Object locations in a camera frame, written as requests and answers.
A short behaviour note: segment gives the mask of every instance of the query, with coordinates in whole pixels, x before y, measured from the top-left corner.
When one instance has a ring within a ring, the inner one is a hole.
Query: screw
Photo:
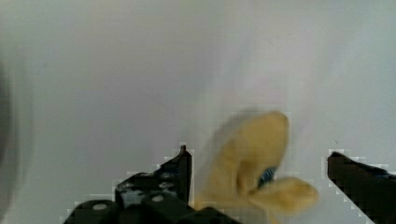
[[[107,208],[107,204],[105,203],[97,203],[93,206],[93,210],[103,210],[105,208]]]
[[[162,188],[162,189],[168,188],[168,183],[162,182],[162,183],[160,184],[160,188]]]
[[[154,196],[151,200],[156,202],[156,203],[158,203],[158,202],[161,202],[163,200],[163,196],[162,195],[157,195],[157,196]]]
[[[133,187],[134,186],[134,184],[132,184],[132,183],[125,183],[125,184],[123,184],[121,187],[123,188],[123,189],[126,189],[126,188],[130,188],[130,187]]]
[[[161,177],[162,178],[169,178],[169,177],[171,177],[172,175],[171,174],[168,174],[168,173],[163,173],[162,175],[161,175]]]

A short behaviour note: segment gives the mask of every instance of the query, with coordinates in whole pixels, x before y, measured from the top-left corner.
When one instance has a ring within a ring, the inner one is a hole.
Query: yellow glove
[[[260,186],[264,171],[282,161],[289,138],[289,121],[279,112],[264,114],[243,124],[214,159],[209,178],[191,206],[202,209],[255,207],[267,212],[292,215],[318,200],[318,192],[294,177],[269,181]]]

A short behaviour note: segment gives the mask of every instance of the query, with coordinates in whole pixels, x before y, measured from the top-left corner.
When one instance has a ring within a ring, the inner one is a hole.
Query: black metal bracket
[[[191,154],[186,146],[153,173],[139,173],[117,185],[115,202],[78,205],[64,224],[238,224],[218,210],[188,206]]]

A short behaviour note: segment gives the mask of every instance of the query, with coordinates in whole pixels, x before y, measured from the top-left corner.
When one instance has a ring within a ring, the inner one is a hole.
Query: yellow fabric object
[[[274,214],[293,215],[311,207],[318,192],[301,179],[285,177],[257,187],[262,172],[281,163],[288,138],[289,120],[282,113],[244,123],[214,159],[205,187],[191,206],[196,210],[255,207],[265,211],[273,224],[278,223]]]

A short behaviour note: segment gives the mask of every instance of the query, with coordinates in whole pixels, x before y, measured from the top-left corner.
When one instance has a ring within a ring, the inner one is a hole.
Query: white surface
[[[291,123],[277,175],[321,194],[285,222],[371,223],[324,167],[345,149],[396,171],[395,12],[394,1],[0,0],[21,136],[3,223],[59,223],[179,142],[198,174],[224,123],[272,109]]]

